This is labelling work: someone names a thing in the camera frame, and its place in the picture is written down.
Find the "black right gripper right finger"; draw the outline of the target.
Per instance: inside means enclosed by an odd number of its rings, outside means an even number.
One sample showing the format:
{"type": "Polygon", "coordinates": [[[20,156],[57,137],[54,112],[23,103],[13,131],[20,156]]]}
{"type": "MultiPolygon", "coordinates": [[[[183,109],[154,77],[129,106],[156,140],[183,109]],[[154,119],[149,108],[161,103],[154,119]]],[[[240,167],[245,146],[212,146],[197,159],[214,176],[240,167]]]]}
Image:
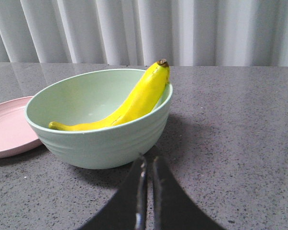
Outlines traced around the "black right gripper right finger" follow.
{"type": "Polygon", "coordinates": [[[222,230],[188,197],[164,158],[153,162],[154,220],[156,230],[222,230]]]}

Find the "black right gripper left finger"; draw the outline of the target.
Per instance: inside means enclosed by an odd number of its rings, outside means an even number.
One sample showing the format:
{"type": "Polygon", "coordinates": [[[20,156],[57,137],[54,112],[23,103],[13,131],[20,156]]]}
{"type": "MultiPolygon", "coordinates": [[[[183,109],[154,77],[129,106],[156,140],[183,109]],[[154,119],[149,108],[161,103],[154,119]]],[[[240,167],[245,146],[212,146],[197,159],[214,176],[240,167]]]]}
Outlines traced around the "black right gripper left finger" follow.
{"type": "Polygon", "coordinates": [[[147,162],[137,158],[115,195],[82,230],[144,230],[147,214],[147,162]]]}

